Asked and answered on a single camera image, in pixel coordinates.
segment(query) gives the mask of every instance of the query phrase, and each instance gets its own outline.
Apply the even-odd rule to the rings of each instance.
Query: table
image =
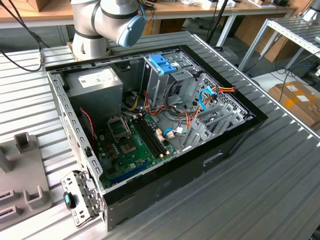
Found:
[[[28,131],[37,136],[53,205],[0,233],[0,239],[308,239],[320,223],[320,139],[196,35],[142,37],[116,54],[188,45],[268,115],[234,156],[113,231],[100,218],[77,229],[60,179],[78,168],[44,71],[27,73],[0,56],[0,141]],[[9,54],[23,66],[37,51]],[[48,65],[73,62],[65,47],[47,48]]]
[[[319,24],[312,25],[311,23],[304,21],[301,17],[271,18],[265,20],[263,26],[239,65],[239,70],[242,71],[245,68],[268,27],[274,29],[275,32],[266,44],[264,50],[261,52],[262,56],[273,44],[275,39],[279,35],[283,35],[301,47],[286,66],[287,69],[292,66],[304,49],[320,58],[320,43],[315,41],[315,37],[320,35]]]
[[[156,2],[154,4],[155,20],[163,19],[182,19],[182,18],[201,18],[212,17],[215,9],[212,7],[209,10],[203,9],[198,3],[197,6],[187,6],[181,2]],[[266,9],[259,8],[252,3],[243,0],[237,3],[236,7],[226,8],[222,16],[228,16],[217,46],[222,46],[228,36],[228,33],[237,16],[243,15],[262,15],[262,14],[285,14],[285,17],[291,16],[295,7],[282,7]],[[51,0],[42,10],[42,12],[31,12],[20,10],[20,14],[29,27],[40,26],[58,26],[58,25],[72,25],[73,12],[70,0]],[[147,19],[152,17],[150,11],[146,11]],[[4,28],[20,28],[19,23],[2,8],[0,8],[0,29]]]

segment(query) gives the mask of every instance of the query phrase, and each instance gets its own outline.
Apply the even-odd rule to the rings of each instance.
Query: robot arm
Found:
[[[108,55],[109,42],[128,48],[140,38],[145,20],[136,0],[71,0],[74,55],[82,60]]]

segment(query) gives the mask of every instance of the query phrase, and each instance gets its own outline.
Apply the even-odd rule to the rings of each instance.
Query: cardboard box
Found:
[[[7,7],[12,8],[8,0],[2,0],[2,2]],[[12,2],[18,10],[40,12],[49,0],[12,0]]]
[[[283,84],[277,84],[269,94],[279,102]],[[281,105],[314,131],[320,129],[320,98],[299,81],[286,82]]]
[[[263,5],[270,5],[272,4],[271,0],[253,0],[255,4]]]

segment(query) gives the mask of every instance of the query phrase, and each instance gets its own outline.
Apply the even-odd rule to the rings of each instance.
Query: sticker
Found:
[[[309,99],[305,95],[297,96],[302,102],[309,102]]]
[[[171,66],[172,66],[172,67],[179,67],[180,65],[179,65],[179,63],[177,63],[177,62],[173,62],[173,63],[171,63]]]
[[[113,72],[109,68],[107,68],[101,72],[80,76],[78,80],[83,88],[88,88],[100,84],[108,84],[115,81],[116,79]]]
[[[296,88],[295,86],[293,85],[289,85],[289,86],[286,86],[291,92],[295,92],[295,91],[298,91],[298,88]]]
[[[182,127],[177,127],[176,132],[181,134],[184,129]]]

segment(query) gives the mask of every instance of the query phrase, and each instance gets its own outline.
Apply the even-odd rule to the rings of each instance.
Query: ram slot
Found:
[[[132,121],[133,126],[140,134],[142,140],[145,142],[147,147],[150,149],[152,155],[157,159],[166,153],[164,147],[160,144],[156,136],[153,134],[147,123],[139,118]]]

